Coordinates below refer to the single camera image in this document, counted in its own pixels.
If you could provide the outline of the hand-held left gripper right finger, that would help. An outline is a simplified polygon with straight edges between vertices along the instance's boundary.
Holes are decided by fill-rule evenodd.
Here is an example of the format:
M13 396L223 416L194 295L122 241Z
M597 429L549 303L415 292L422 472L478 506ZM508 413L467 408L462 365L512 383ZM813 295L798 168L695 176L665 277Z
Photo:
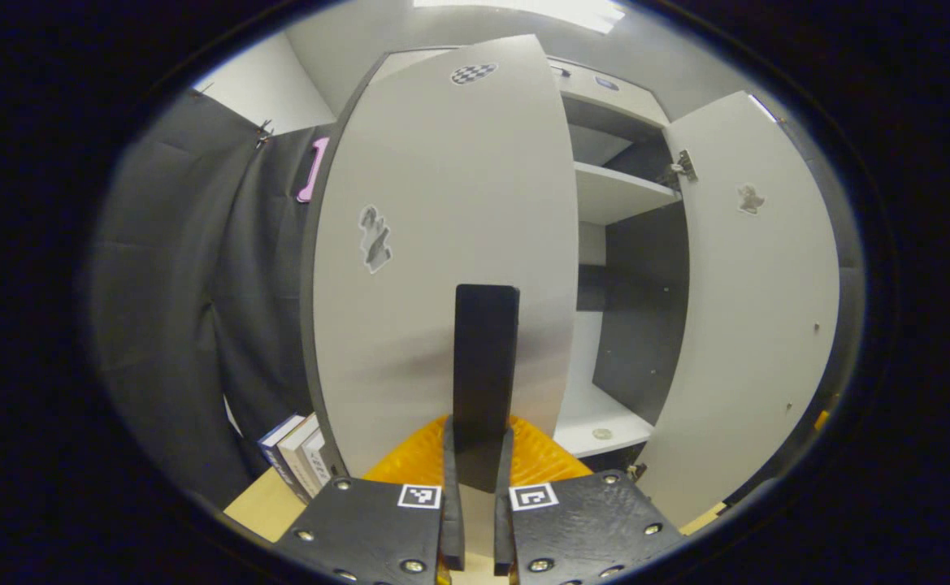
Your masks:
M511 584L607 584L646 569L684 540L626 471L594 473L512 416L498 466L497 577Z

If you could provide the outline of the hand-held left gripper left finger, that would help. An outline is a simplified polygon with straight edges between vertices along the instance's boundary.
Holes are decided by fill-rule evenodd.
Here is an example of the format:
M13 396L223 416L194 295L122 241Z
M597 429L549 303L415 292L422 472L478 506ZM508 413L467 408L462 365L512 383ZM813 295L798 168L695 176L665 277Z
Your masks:
M449 416L401 442L363 477L337 475L276 551L340 584L449 584L465 534Z

